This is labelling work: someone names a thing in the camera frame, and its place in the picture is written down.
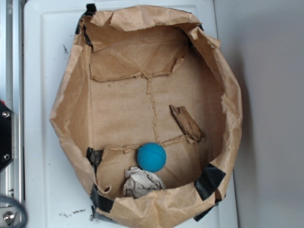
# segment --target metal frame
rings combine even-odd
[[[14,161],[0,174],[0,194],[14,197],[21,204],[24,204],[25,200],[22,45],[24,4],[24,0],[0,1],[0,99],[14,113],[12,117]]]

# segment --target white crumpled paper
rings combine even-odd
[[[165,184],[158,176],[138,167],[125,170],[124,175],[128,178],[123,186],[123,193],[127,197],[140,198],[150,191],[166,189]]]

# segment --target screw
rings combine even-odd
[[[5,154],[3,157],[4,157],[5,160],[10,159],[10,155],[9,154]]]
[[[15,221],[15,215],[8,211],[3,215],[3,219],[8,226],[10,226]]]
[[[2,116],[3,116],[4,118],[9,118],[9,117],[10,117],[10,112],[5,111],[5,112],[2,113]]]

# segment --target wood chip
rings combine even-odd
[[[185,135],[199,143],[204,137],[204,133],[191,118],[186,108],[184,106],[175,107],[173,105],[170,105],[170,108]]]

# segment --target blue ball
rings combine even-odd
[[[166,151],[157,143],[150,142],[137,150],[137,163],[143,170],[157,172],[166,163]]]

